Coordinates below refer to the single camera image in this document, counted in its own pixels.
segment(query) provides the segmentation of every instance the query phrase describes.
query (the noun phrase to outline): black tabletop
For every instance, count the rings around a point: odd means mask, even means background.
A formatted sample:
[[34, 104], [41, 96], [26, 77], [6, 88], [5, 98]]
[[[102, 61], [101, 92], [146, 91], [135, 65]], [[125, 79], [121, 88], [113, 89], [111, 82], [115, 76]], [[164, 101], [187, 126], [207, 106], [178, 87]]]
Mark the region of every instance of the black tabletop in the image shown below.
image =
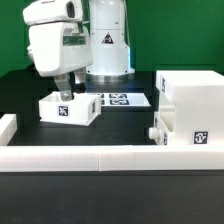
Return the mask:
[[[53, 78], [21, 70], [0, 79], [0, 112], [16, 113], [18, 131], [10, 145], [149, 145], [148, 128], [153, 124], [153, 105], [145, 107], [102, 107], [90, 126], [40, 122], [38, 101], [57, 88]], [[87, 82], [87, 92], [144, 93], [152, 104], [153, 74], [136, 73], [122, 83]]]
[[223, 174], [0, 174], [0, 223], [223, 224]]

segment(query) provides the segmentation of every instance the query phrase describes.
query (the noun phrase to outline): white foam block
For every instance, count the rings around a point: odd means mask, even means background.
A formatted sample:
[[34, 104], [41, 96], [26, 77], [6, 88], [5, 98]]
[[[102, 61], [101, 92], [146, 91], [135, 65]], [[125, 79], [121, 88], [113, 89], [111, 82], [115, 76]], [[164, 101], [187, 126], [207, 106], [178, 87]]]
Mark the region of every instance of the white foam block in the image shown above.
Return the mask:
[[98, 152], [85, 147], [3, 147], [0, 172], [98, 171]]
[[0, 146], [8, 145], [16, 131], [16, 115], [5, 114], [0, 120]]
[[136, 147], [134, 170], [218, 170], [224, 168], [223, 147]]
[[132, 146], [105, 148], [99, 154], [99, 171], [134, 170]]

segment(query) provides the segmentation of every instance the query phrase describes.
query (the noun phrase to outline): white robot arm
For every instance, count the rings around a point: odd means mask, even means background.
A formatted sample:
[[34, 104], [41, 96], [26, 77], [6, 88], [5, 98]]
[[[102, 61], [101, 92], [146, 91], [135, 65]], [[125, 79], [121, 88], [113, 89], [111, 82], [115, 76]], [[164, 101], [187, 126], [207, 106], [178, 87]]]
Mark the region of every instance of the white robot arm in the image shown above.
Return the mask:
[[31, 26], [28, 52], [36, 69], [43, 77], [54, 76], [63, 101], [72, 100], [75, 83], [69, 73], [84, 84], [85, 67], [93, 61], [81, 0], [38, 0], [23, 16]]

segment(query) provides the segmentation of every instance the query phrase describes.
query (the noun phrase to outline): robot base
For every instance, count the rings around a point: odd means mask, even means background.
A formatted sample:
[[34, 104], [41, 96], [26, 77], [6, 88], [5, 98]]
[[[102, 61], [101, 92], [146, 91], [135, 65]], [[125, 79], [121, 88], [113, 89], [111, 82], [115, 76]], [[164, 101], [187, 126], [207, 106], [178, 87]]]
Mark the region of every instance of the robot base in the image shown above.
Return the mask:
[[116, 82], [124, 82], [133, 80], [135, 78], [135, 73], [127, 73], [122, 75], [93, 75], [93, 74], [87, 74], [87, 79], [92, 82], [110, 82], [110, 83], [116, 83]]
[[88, 126], [101, 114], [98, 95], [74, 94], [74, 100], [64, 102], [59, 92], [53, 92], [39, 101], [41, 121]]

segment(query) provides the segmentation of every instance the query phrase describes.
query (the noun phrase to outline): white box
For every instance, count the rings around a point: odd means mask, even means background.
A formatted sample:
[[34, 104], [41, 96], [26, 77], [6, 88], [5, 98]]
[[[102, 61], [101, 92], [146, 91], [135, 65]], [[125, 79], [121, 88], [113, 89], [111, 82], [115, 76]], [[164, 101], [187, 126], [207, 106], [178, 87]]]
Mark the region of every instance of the white box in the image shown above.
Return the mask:
[[64, 102], [59, 92], [53, 92], [39, 101], [39, 115], [43, 122], [88, 126], [101, 114], [98, 95], [74, 94], [74, 99]]
[[157, 71], [160, 91], [150, 138], [159, 145], [224, 143], [224, 77], [213, 71]]

